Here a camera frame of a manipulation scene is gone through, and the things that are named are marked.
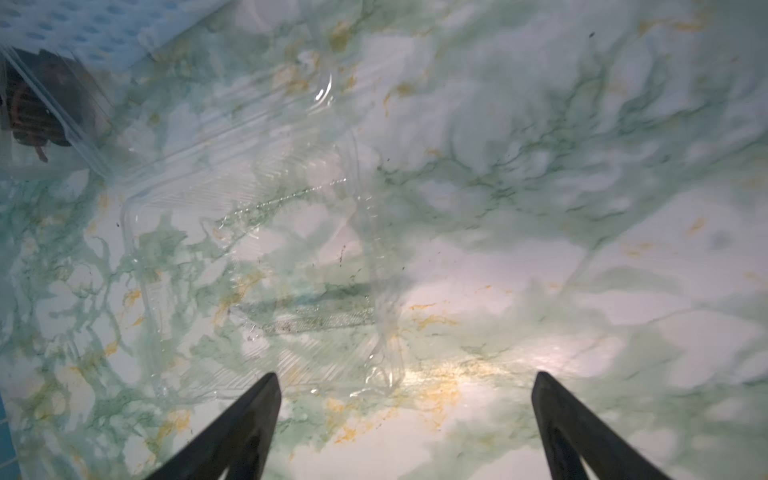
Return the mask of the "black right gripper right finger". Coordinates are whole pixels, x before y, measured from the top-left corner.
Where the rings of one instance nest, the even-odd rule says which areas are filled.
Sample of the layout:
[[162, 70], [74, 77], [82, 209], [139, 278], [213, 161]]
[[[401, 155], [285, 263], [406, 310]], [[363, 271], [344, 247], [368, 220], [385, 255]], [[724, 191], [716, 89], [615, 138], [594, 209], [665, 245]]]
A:
[[540, 371], [531, 393], [540, 437], [553, 479], [666, 479], [552, 375]]

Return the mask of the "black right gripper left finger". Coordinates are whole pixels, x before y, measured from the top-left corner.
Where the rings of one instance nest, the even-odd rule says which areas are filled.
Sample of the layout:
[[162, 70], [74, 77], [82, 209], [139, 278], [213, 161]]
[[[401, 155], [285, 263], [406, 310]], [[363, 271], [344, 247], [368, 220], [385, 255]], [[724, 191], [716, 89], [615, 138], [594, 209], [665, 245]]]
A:
[[270, 372], [232, 403], [151, 479], [259, 479], [281, 406], [278, 377]]

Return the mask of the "clear plastic clamshell container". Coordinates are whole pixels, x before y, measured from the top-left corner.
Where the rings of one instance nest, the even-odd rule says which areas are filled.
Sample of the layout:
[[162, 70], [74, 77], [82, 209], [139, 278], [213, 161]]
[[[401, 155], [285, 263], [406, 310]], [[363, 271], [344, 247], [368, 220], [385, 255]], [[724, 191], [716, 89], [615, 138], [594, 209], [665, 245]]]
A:
[[101, 141], [113, 103], [81, 62], [47, 50], [1, 48], [1, 175], [63, 178], [112, 168]]

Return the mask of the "black grape bunch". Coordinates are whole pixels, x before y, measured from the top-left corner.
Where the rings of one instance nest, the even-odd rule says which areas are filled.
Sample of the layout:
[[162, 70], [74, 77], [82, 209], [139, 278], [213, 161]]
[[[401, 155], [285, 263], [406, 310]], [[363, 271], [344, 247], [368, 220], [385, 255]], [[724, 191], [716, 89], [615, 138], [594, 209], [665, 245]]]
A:
[[69, 147], [65, 130], [57, 117], [37, 96], [8, 60], [5, 68], [4, 105], [14, 140], [34, 149], [40, 162], [47, 164], [45, 148], [50, 144]]

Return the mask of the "white perforated plastic basket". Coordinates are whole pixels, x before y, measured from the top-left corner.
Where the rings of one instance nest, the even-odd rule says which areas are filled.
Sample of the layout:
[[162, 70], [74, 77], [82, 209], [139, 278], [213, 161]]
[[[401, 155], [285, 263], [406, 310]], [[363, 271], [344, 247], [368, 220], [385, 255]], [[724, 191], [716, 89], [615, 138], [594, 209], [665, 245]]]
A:
[[36, 0], [1, 3], [1, 45], [120, 71], [174, 40], [224, 1]]

